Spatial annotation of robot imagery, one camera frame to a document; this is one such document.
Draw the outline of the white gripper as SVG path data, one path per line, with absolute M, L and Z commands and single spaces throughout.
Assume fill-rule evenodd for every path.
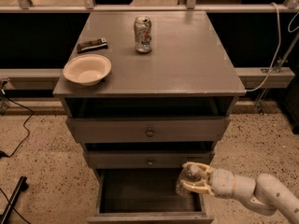
M 207 164 L 199 162 L 186 162 L 183 169 L 190 180 L 200 180 L 208 178 L 208 185 L 204 181 L 189 182 L 182 181 L 181 185 L 189 192 L 199 194 L 214 195 L 217 198 L 230 199 L 233 197 L 235 189 L 235 175 L 228 170 L 215 169 Z

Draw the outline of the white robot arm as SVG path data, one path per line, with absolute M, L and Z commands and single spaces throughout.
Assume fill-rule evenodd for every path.
M 177 193 L 190 192 L 233 199 L 265 216 L 279 211 L 291 224 L 299 224 L 299 199 L 270 174 L 253 179 L 203 163 L 186 162 L 177 181 Z

